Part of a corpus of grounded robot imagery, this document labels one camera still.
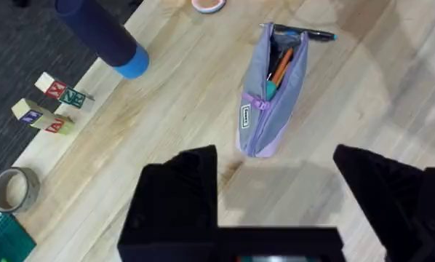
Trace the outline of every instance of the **alphabet block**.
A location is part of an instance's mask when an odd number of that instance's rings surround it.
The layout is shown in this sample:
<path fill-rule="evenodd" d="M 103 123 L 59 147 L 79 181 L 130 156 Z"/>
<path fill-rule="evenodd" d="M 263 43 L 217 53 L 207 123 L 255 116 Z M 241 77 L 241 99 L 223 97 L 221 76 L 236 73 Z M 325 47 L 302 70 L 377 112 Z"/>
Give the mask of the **alphabet block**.
<path fill-rule="evenodd" d="M 74 127 L 74 123 L 67 117 L 53 114 L 45 108 L 38 106 L 32 100 L 20 99 L 12 107 L 12 112 L 17 119 L 47 132 L 68 134 Z"/>
<path fill-rule="evenodd" d="M 36 81 L 35 86 L 51 98 L 56 98 L 62 103 L 80 108 L 83 111 L 90 111 L 93 107 L 94 100 L 88 98 L 67 84 L 54 79 L 48 73 L 44 72 Z"/>

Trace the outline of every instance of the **gray carpet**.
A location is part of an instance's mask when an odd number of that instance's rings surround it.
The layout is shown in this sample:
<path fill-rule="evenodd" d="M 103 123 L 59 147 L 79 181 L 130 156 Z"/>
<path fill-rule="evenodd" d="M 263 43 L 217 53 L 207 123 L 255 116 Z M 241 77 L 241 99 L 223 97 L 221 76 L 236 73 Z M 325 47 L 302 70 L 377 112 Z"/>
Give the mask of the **gray carpet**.
<path fill-rule="evenodd" d="M 11 107 L 21 98 L 50 111 L 59 103 L 34 87 L 41 72 L 74 85 L 95 61 L 57 19 L 51 0 L 33 0 L 26 8 L 0 0 L 0 172 L 19 157 L 38 130 L 16 120 Z M 135 10 L 130 0 L 99 0 L 124 23 Z"/>

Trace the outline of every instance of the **pencil case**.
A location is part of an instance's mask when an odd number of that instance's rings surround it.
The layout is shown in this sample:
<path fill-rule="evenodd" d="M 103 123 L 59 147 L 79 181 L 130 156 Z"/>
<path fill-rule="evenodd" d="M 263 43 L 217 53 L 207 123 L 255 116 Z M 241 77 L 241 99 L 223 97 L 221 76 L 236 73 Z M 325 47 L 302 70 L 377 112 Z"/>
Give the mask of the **pencil case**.
<path fill-rule="evenodd" d="M 268 93 L 268 68 L 274 53 L 293 48 L 284 78 L 274 95 Z M 266 24 L 244 79 L 239 108 L 237 148 L 246 156 L 270 157 L 279 145 L 305 78 L 308 36 L 276 34 Z"/>

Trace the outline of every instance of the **wooden table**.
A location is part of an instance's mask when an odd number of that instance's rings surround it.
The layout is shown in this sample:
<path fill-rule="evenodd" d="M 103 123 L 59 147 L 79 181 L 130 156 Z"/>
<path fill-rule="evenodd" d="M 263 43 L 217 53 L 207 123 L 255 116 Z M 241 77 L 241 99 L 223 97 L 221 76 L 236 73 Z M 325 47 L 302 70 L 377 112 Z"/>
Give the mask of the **wooden table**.
<path fill-rule="evenodd" d="M 278 154 L 234 147 L 241 84 L 258 23 L 338 33 L 311 42 L 306 82 Z M 350 261 L 384 250 L 332 161 L 339 143 L 435 165 L 435 0 L 229 0 L 213 15 L 185 0 L 145 1 L 127 23 L 151 64 L 121 80 L 98 60 L 77 84 L 96 99 L 69 136 L 40 132 L 16 161 L 42 181 L 19 221 L 29 261 L 118 261 L 116 242 L 140 171 L 215 144 L 220 225 L 334 225 Z"/>

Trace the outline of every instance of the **navy blue tube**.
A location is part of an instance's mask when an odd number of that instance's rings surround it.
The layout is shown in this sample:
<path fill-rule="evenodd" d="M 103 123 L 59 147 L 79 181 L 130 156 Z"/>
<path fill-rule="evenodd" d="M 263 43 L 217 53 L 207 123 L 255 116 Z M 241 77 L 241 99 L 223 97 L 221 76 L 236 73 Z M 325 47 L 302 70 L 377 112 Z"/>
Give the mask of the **navy blue tube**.
<path fill-rule="evenodd" d="M 55 9 L 73 33 L 107 64 L 116 70 L 128 66 L 129 76 L 125 77 L 139 76 L 148 67 L 146 51 L 95 0 L 56 0 Z"/>

